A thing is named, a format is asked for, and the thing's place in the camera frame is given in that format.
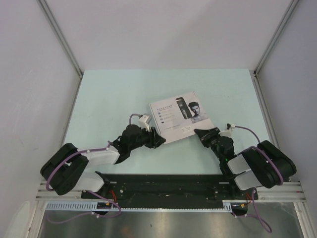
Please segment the white box with black tray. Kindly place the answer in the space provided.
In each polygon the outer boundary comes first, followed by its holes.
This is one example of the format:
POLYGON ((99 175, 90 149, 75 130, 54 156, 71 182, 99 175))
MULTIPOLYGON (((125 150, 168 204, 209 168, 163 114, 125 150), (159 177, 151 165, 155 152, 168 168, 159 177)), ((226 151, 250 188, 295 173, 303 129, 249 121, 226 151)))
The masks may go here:
POLYGON ((195 92, 150 103, 150 109, 159 135, 166 139, 165 144, 195 135, 194 129, 214 128, 195 92), (182 97, 186 103, 188 119, 184 119, 175 100, 179 97, 182 97))

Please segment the silver black hair clipper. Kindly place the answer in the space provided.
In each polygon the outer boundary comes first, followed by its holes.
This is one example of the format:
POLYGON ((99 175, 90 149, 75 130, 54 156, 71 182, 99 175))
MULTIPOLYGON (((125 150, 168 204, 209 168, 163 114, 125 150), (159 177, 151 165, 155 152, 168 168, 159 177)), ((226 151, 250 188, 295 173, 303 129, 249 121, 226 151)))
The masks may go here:
POLYGON ((180 111, 182 112, 184 119, 188 119, 189 116, 187 113, 186 103, 185 103, 184 99, 182 97, 179 97, 179 98, 176 98, 175 100, 180 108, 180 111))

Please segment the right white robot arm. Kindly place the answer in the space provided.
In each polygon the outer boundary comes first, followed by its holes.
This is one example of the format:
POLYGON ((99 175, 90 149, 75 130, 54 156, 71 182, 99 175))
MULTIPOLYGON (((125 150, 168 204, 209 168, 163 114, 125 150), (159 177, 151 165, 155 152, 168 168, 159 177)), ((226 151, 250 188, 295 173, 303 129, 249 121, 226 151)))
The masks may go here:
POLYGON ((228 187, 229 195, 234 199, 240 199, 250 188, 283 185, 297 172, 294 162, 288 156, 268 140, 260 141, 247 127, 228 123, 223 131, 215 127, 195 129, 194 132, 203 146, 210 148, 218 158, 222 174, 231 183, 228 187), (236 128, 252 133, 258 144, 236 154, 231 137, 236 128))

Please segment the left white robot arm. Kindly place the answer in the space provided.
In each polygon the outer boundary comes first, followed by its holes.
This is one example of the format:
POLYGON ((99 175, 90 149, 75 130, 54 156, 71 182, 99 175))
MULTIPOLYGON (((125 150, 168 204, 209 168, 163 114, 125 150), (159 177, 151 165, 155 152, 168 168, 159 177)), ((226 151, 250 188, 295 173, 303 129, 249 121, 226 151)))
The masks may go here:
POLYGON ((85 173, 88 167, 100 164, 119 164, 128 159, 131 151, 140 147, 156 149, 166 139, 158 134, 155 127, 149 129, 129 124, 113 142, 103 148, 79 151, 72 143, 64 144, 42 166, 40 174, 46 180, 46 190, 65 195, 78 187, 91 190, 98 198, 109 194, 109 185, 97 173, 85 173))

